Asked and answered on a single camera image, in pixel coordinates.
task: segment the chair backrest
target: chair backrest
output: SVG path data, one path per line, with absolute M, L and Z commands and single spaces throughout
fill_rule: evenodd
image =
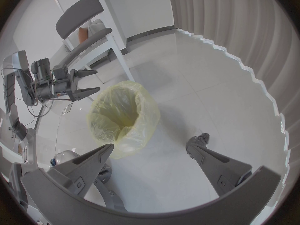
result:
M 62 39 L 66 39 L 82 24 L 103 11 L 99 0 L 80 0 L 59 18 L 55 26 L 56 31 Z

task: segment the orange pillow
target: orange pillow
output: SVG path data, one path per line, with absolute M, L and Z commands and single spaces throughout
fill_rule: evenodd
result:
M 83 43 L 88 39 L 88 28 L 79 28 L 78 30 L 79 43 Z

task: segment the chair leg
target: chair leg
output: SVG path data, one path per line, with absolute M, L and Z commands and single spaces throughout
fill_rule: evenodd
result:
M 87 70 L 91 70 L 91 68 L 88 65 L 85 64 L 84 66 Z M 95 74 L 95 76 L 100 80 L 100 82 L 102 82 L 102 84 L 104 84 L 104 82 L 97 76 L 97 74 Z
M 115 55 L 117 56 L 117 59 L 119 60 L 121 66 L 123 67 L 125 73 L 127 74 L 128 78 L 129 78 L 129 80 L 135 82 L 118 45 L 115 43 L 115 40 L 114 40 L 112 34 L 111 33 L 107 34 L 106 38 L 107 38 L 107 41 L 109 41 Z

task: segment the trash can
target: trash can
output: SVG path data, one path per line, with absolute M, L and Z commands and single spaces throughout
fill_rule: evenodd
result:
M 145 147 L 160 112 L 157 103 L 139 83 L 122 81 L 106 88 L 92 103 L 87 124 L 100 145 L 113 143 L 110 157 L 119 159 Z

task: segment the tile floor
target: tile floor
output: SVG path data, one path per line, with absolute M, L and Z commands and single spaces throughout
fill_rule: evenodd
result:
M 133 156 L 108 160 L 113 169 L 107 183 L 130 212 L 171 212 L 195 207 L 218 196 L 185 151 L 185 143 L 201 132 L 210 134 L 208 148 L 253 166 L 285 173 L 284 135 L 273 104 L 253 83 L 250 73 L 212 45 L 177 30 L 160 32 L 129 43 L 124 57 L 134 79 L 158 103 L 161 119 L 147 146 Z M 94 68 L 96 76 L 79 81 L 80 88 L 108 86 L 127 80 L 117 59 Z M 37 158 L 49 163 L 56 152 L 75 148 L 83 154 L 97 147 L 85 115 L 91 101 L 55 102 L 41 119 Z

